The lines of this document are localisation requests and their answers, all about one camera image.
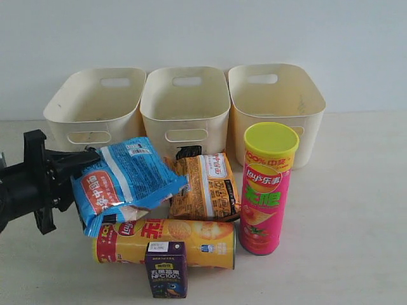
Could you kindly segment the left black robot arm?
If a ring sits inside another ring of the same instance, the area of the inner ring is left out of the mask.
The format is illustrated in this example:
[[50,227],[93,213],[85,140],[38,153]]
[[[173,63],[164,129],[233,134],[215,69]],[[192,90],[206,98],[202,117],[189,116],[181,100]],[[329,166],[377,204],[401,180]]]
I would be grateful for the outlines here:
[[74,202],[71,177],[100,161],[96,149],[61,152],[45,148],[41,130],[24,133],[23,162],[6,166],[1,154],[1,230],[27,214],[34,214],[42,234],[56,229],[53,209],[65,212]]

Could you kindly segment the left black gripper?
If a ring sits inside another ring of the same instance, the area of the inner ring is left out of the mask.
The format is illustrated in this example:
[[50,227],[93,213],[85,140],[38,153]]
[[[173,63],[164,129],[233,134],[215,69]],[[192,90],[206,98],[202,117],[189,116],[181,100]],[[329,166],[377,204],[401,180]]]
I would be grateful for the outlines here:
[[[53,159],[62,156],[45,149],[46,135],[41,130],[24,133],[24,160],[18,164],[12,182],[12,219],[34,214],[41,234],[56,230],[53,209],[65,212],[73,203],[72,187],[68,180],[59,181]],[[69,152],[63,160],[67,173],[81,171],[100,161],[95,149]]]

